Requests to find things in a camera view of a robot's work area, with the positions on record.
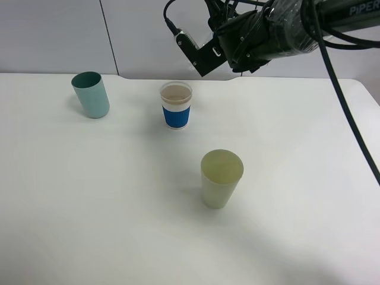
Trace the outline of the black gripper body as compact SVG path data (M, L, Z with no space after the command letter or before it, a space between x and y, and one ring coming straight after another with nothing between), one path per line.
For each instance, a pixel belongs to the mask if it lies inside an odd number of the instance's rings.
M268 50L270 39L268 10L253 10L243 14L229 10L209 10L208 25L213 38L207 43L207 68L211 72L227 62L234 73L251 73L269 63L258 48Z

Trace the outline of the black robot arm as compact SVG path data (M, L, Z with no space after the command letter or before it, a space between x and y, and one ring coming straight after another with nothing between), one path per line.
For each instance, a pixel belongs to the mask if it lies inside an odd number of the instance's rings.
M334 49L378 48L379 42L347 35L379 25L379 1L249 1L252 11L236 12L238 1L207 1L213 31L233 72L255 72L277 58L311 53L318 35L345 44Z

